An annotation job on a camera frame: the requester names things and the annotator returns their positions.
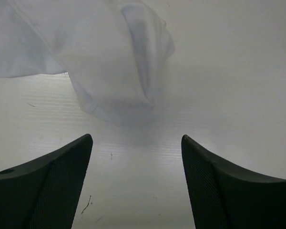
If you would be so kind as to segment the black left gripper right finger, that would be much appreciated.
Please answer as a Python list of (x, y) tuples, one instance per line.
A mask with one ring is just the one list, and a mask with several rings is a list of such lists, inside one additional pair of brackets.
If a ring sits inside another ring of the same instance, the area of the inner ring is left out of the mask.
[(197, 229), (286, 229), (286, 179), (236, 165), (187, 135), (181, 151)]

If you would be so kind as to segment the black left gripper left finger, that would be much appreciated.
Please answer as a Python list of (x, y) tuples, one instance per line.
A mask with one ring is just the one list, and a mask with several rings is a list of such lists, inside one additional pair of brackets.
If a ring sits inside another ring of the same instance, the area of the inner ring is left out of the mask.
[(85, 134), (0, 172), (0, 229), (70, 229), (91, 157)]

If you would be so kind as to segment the white skirt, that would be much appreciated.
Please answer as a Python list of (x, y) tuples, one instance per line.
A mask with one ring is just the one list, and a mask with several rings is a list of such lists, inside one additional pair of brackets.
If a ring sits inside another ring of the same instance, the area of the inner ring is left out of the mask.
[(140, 0), (0, 0), (0, 78), (67, 73), (80, 108), (115, 125), (160, 115), (166, 23)]

